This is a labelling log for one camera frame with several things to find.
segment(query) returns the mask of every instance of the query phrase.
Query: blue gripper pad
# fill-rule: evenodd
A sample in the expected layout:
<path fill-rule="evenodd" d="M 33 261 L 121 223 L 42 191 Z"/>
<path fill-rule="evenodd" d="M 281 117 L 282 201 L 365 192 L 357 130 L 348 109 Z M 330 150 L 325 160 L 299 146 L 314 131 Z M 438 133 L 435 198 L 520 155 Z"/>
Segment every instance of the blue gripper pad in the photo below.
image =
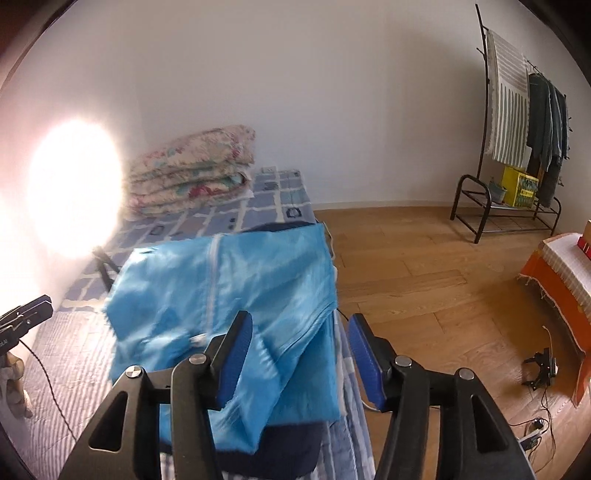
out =
<path fill-rule="evenodd" d="M 248 312 L 240 311 L 216 354 L 216 359 L 218 355 L 222 355 L 222 364 L 216 365 L 219 371 L 219 388 L 216 396 L 219 408 L 224 408 L 234 395 L 251 339 L 252 316 Z"/>
<path fill-rule="evenodd" d="M 354 314 L 349 320 L 349 345 L 355 357 L 368 400 L 378 410 L 385 411 L 384 371 L 370 347 L 367 335 L 371 335 L 372 339 L 375 339 L 364 316 L 360 313 Z"/>

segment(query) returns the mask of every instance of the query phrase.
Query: metal screw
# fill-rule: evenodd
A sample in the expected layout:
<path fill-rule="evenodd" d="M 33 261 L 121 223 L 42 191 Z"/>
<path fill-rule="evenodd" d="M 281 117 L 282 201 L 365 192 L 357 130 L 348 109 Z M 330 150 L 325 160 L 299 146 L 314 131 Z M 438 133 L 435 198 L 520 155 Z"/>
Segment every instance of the metal screw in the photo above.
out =
<path fill-rule="evenodd" d="M 132 365 L 131 367 L 128 367 L 125 371 L 125 375 L 127 375 L 129 378 L 136 378 L 139 377 L 141 374 L 142 368 L 139 365 Z"/>
<path fill-rule="evenodd" d="M 203 353 L 196 353 L 195 355 L 191 355 L 189 357 L 189 362 L 191 362 L 193 365 L 203 365 L 205 362 L 207 362 L 207 355 Z"/>
<path fill-rule="evenodd" d="M 462 380 L 474 380 L 474 372 L 469 368 L 460 369 L 460 378 Z"/>
<path fill-rule="evenodd" d="M 410 367 L 413 364 L 413 361 L 406 355 L 398 355 L 394 359 L 394 363 L 399 367 Z"/>

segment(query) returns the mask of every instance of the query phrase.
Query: red box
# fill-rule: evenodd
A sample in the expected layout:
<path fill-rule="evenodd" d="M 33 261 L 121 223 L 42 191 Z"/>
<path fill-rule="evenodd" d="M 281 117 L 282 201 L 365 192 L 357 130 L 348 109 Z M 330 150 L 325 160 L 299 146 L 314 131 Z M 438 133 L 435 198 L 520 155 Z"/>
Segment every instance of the red box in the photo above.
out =
<path fill-rule="evenodd" d="M 583 251 L 585 255 L 591 260 L 591 245 L 587 243 L 584 237 L 579 238 L 577 242 L 579 248 Z"/>

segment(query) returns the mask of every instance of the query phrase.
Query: small bucket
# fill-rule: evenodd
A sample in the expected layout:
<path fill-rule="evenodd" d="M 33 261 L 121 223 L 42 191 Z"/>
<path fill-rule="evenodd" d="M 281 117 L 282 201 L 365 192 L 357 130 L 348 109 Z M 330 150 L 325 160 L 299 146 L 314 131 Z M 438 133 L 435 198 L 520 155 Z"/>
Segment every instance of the small bucket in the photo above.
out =
<path fill-rule="evenodd" d="M 502 187 L 501 185 L 496 184 L 494 181 L 490 181 L 488 183 L 488 189 L 491 192 L 491 199 L 495 203 L 503 203 L 503 199 L 505 198 L 505 193 L 507 193 L 507 189 Z"/>

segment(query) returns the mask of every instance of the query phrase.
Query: wooden floor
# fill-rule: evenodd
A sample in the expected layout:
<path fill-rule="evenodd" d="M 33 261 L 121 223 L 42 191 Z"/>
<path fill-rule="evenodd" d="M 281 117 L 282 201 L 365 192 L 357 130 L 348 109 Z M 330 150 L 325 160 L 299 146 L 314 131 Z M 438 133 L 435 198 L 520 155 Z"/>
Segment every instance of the wooden floor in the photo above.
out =
<path fill-rule="evenodd" d="M 574 346 L 539 289 L 516 278 L 544 234 L 491 234 L 474 245 L 458 220 L 449 221 L 449 209 L 426 207 L 324 210 L 316 216 L 334 237 L 340 308 L 347 315 L 363 313 L 376 335 L 425 368 L 473 369 L 510 423 L 544 416 L 541 392 L 521 385 L 527 374 L 522 361 L 549 346 L 542 325 L 549 328 L 559 365 L 548 390 L 557 447 L 538 478 L 560 479 L 591 433 L 591 401 L 587 392 L 579 408 L 571 403 L 578 369 Z M 366 412 L 376 464 L 386 415 Z M 431 409 L 425 479 L 435 476 L 437 423 L 438 412 Z M 521 437 L 524 427 L 514 431 Z M 550 456 L 548 432 L 534 469 Z"/>

